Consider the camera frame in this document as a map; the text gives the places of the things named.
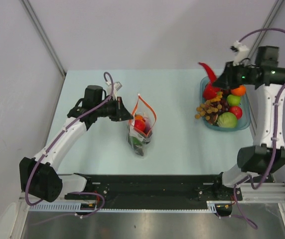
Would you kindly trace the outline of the orange pumpkin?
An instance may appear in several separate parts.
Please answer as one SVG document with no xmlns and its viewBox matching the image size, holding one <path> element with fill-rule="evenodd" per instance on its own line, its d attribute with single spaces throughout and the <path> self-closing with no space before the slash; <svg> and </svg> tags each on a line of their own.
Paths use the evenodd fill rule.
<svg viewBox="0 0 285 239">
<path fill-rule="evenodd" d="M 144 120 L 144 118 L 141 115 L 135 115 L 135 120 Z"/>
</svg>

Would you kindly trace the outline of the red chili pepper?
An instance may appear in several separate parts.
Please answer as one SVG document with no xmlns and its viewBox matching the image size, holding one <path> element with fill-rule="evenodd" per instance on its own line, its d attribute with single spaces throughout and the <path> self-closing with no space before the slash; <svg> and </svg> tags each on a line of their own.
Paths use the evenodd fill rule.
<svg viewBox="0 0 285 239">
<path fill-rule="evenodd" d="M 198 64 L 204 68 L 204 70 L 207 73 L 207 76 L 208 76 L 208 79 L 209 79 L 210 83 L 213 84 L 217 80 L 217 76 L 214 73 L 214 71 L 206 63 L 198 62 Z"/>
</svg>

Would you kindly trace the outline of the red tomato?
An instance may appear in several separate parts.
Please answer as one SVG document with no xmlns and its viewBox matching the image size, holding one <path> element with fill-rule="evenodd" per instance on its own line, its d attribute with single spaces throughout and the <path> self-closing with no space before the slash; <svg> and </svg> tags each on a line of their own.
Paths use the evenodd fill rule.
<svg viewBox="0 0 285 239">
<path fill-rule="evenodd" d="M 144 120 L 135 120 L 134 129 L 138 131 L 144 131 L 145 127 L 146 127 L 146 124 Z"/>
</svg>

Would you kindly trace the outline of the clear zip bag orange zipper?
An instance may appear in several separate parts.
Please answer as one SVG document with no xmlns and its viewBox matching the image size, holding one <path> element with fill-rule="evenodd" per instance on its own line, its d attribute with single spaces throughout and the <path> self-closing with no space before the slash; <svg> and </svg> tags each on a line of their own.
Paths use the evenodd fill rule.
<svg viewBox="0 0 285 239">
<path fill-rule="evenodd" d="M 135 155 L 144 157 L 152 141 L 157 116 L 154 109 L 140 94 L 132 110 L 132 116 L 134 118 L 129 120 L 127 126 L 127 143 Z"/>
</svg>

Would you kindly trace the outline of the purple white scallion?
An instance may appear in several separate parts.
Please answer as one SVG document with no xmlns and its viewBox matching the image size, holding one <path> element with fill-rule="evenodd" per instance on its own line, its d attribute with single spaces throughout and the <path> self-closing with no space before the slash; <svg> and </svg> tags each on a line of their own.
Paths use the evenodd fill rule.
<svg viewBox="0 0 285 239">
<path fill-rule="evenodd" d="M 151 119 L 149 118 L 149 115 L 147 113 L 143 114 L 143 120 L 145 122 L 144 133 L 148 134 L 149 131 L 151 130 Z"/>
</svg>

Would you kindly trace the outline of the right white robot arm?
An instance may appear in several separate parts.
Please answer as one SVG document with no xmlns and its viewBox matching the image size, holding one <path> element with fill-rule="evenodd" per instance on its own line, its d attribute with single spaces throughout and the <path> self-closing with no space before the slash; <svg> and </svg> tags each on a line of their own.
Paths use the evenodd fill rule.
<svg viewBox="0 0 285 239">
<path fill-rule="evenodd" d="M 227 62 L 223 73 L 213 86 L 231 90 L 241 85 L 252 85 L 258 99 L 257 129 L 252 146 L 238 151 L 237 163 L 222 172 L 222 182 L 214 185 L 213 195 L 224 200 L 231 188 L 254 177 L 262 176 L 265 182 L 270 173 L 285 165 L 285 142 L 283 138 L 283 108 L 285 99 L 285 68 L 278 66 L 279 48 L 259 47 L 254 65 L 246 65 L 249 48 L 235 42 L 231 46 L 236 53 L 234 60 Z"/>
</svg>

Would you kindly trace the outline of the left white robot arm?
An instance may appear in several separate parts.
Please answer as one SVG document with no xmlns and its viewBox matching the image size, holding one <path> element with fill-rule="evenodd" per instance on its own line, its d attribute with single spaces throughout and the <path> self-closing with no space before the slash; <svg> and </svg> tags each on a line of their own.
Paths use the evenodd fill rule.
<svg viewBox="0 0 285 239">
<path fill-rule="evenodd" d="M 92 196 L 93 186 L 88 177 L 79 173 L 59 176 L 57 170 L 62 160 L 98 118 L 111 121 L 127 121 L 134 117 L 125 108 L 121 97 L 117 96 L 122 87 L 120 82 L 107 83 L 108 89 L 89 85 L 84 97 L 69 111 L 67 119 L 59 131 L 40 152 L 32 158 L 24 157 L 19 164 L 21 189 L 28 205 L 33 203 L 28 196 L 40 201 L 53 202 L 67 194 L 76 193 L 82 199 Z"/>
</svg>

